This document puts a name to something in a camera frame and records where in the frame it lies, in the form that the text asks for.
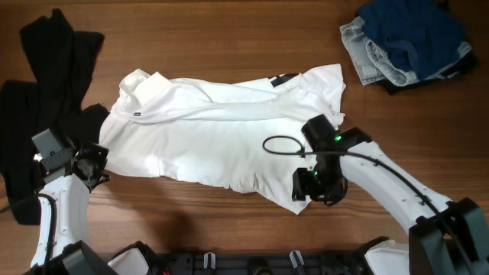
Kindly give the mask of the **white t-shirt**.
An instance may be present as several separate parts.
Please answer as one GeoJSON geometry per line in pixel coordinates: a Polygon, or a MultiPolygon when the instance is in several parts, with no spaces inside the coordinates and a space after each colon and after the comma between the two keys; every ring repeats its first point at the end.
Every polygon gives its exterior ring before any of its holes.
{"type": "Polygon", "coordinates": [[[293,173],[315,163],[297,154],[302,126],[317,115],[339,126],[344,89],[339,64],[234,84],[135,70],[99,143],[113,173],[258,193],[299,213],[307,204],[291,198],[293,173]]]}

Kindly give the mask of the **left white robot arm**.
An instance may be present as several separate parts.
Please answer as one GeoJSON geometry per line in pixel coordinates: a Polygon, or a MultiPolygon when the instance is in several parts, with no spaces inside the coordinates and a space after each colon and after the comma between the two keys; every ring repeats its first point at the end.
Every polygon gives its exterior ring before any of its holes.
{"type": "Polygon", "coordinates": [[[36,192],[40,234],[31,261],[32,274],[157,274],[156,254],[138,241],[112,259],[87,243],[87,206],[91,192],[110,177],[104,174],[108,149],[98,144],[36,141],[44,185],[36,192]]]}

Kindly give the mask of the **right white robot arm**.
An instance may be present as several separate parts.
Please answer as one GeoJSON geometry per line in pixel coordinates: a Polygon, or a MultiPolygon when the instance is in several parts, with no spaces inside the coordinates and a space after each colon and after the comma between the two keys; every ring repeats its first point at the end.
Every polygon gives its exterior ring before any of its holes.
{"type": "Polygon", "coordinates": [[[325,126],[302,129],[316,157],[293,174],[293,200],[331,206],[353,182],[377,200],[408,234],[407,244],[381,241],[364,255],[372,274],[486,274],[488,226],[471,199],[453,202],[396,165],[357,128],[338,133],[325,126]]]}

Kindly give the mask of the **black garment under pile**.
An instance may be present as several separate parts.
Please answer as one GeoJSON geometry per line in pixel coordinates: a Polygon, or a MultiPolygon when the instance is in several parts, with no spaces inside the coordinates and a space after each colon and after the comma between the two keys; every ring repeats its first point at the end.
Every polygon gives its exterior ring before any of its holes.
{"type": "Polygon", "coordinates": [[[395,86],[389,80],[381,80],[377,82],[383,89],[387,91],[389,95],[394,95],[398,92],[403,92],[410,89],[415,89],[421,86],[427,86],[433,82],[438,82],[442,80],[453,79],[458,76],[470,73],[479,64],[479,60],[476,55],[469,51],[465,56],[463,56],[456,64],[449,67],[448,69],[441,72],[440,77],[434,79],[425,79],[414,84],[409,84],[407,86],[395,86]]]}

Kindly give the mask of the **light blue denim garment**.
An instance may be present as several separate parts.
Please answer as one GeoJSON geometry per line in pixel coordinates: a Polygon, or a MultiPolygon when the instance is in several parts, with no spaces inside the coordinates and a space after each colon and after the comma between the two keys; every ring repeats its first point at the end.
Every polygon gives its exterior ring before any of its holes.
{"type": "MultiPolygon", "coordinates": [[[[397,69],[388,59],[387,52],[364,34],[361,29],[363,25],[364,20],[357,16],[351,23],[342,25],[339,30],[342,43],[364,86],[385,79],[395,86],[407,86],[425,80],[421,80],[413,71],[397,69]]],[[[469,51],[472,51],[472,46],[466,41],[461,42],[458,48],[459,60],[469,51]]],[[[456,63],[444,66],[426,79],[440,77],[442,71],[456,63]]]]}

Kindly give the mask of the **dark blue garment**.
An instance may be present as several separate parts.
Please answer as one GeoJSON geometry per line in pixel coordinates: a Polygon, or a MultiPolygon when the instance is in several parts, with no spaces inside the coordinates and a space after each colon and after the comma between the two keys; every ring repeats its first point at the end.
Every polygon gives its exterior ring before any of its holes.
{"type": "Polygon", "coordinates": [[[394,67],[425,79],[458,60],[464,25],[436,0],[374,0],[357,15],[362,31],[394,67]]]}

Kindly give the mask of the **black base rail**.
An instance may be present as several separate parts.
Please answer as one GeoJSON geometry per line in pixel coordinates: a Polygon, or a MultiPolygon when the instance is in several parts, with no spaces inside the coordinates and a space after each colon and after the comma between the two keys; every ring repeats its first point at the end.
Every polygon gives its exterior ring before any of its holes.
{"type": "Polygon", "coordinates": [[[355,251],[323,251],[307,254],[158,254],[165,274],[245,275],[267,271],[271,274],[349,275],[369,274],[366,261],[355,251]]]}

